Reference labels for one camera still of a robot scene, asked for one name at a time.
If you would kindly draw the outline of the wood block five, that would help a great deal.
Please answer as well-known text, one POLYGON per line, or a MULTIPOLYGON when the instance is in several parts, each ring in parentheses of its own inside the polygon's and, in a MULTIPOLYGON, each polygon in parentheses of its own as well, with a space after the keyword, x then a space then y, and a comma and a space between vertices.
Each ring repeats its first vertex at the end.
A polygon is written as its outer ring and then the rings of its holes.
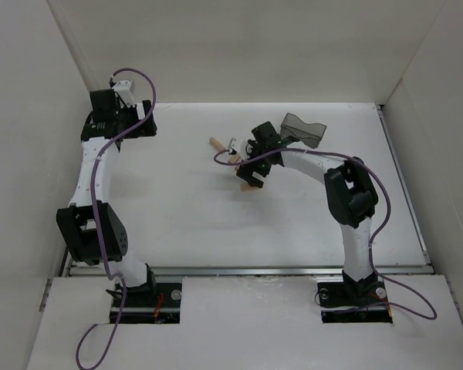
POLYGON ((255 190, 255 187, 250 186, 250 185, 248 185, 247 183, 242 183, 242 184, 240 185, 240 188, 241 188, 241 191, 242 191, 242 192, 247 192, 247 191, 255 190))

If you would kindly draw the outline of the wood block two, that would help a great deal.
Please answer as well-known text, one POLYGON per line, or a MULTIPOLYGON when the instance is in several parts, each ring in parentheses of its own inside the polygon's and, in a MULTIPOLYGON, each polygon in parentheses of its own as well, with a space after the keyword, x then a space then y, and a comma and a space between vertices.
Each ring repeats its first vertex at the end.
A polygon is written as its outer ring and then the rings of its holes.
POLYGON ((242 158, 240 157, 239 154, 232 155, 228 158, 228 163, 231 164, 232 166, 237 165, 242 161, 242 158))

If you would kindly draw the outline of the wood block one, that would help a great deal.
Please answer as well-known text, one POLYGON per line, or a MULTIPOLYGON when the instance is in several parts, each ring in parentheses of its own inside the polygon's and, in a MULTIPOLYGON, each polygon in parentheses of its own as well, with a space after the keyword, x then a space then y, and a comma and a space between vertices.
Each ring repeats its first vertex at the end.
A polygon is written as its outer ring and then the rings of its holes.
POLYGON ((213 136, 209 138, 209 143, 217 150, 217 151, 222 151, 225 149, 225 147, 213 136))

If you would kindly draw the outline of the dark transparent plastic bin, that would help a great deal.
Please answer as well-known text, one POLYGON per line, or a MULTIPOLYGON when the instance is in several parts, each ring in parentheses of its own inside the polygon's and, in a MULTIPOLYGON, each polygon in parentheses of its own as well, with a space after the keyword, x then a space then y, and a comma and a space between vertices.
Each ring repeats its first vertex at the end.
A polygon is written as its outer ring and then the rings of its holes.
POLYGON ((326 132, 327 126, 322 123, 306 123, 297 115, 287 113, 280 125, 282 138, 294 138, 311 149, 317 149, 326 132))

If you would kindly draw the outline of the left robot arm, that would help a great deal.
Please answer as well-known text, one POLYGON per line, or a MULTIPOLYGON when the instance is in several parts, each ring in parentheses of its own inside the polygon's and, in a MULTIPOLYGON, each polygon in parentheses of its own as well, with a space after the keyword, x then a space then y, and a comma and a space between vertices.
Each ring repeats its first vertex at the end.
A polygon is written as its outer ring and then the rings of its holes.
POLYGON ((90 102, 78 182, 68 206, 57 210, 56 223, 75 262, 124 279, 110 292, 117 304, 144 307, 156 301, 157 283, 129 250, 127 230, 110 205, 110 184, 123 140, 156 135, 151 102, 136 103, 127 80, 90 92, 90 102))

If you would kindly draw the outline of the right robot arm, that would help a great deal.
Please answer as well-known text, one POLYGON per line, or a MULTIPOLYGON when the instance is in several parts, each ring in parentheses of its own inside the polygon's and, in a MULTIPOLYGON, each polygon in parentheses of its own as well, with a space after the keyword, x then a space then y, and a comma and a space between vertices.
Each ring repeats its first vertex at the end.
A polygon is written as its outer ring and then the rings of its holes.
POLYGON ((370 303, 380 287, 370 249, 372 217, 379 197, 363 163, 344 154, 317 152, 295 137, 282 137, 270 122, 252 130, 242 145, 244 161, 237 175, 249 186, 261 188, 275 165, 296 170, 320 182, 329 212, 342 234, 342 279, 318 285, 324 308, 356 307, 370 303))

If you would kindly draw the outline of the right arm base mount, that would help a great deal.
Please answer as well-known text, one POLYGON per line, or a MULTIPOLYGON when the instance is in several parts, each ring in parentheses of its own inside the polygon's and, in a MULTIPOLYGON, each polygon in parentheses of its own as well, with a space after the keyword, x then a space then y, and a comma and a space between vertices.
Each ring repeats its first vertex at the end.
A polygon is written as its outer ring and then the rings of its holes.
POLYGON ((315 300, 323 324, 393 323, 382 281, 361 293, 344 281, 318 281, 315 300))

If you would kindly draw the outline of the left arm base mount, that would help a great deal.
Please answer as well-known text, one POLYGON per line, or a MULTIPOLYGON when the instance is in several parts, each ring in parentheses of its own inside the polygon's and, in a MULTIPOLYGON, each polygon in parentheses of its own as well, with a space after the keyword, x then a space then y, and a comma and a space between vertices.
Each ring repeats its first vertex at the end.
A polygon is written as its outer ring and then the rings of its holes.
POLYGON ((158 282, 156 292, 128 292, 120 323, 173 325, 181 321, 181 282, 158 282))

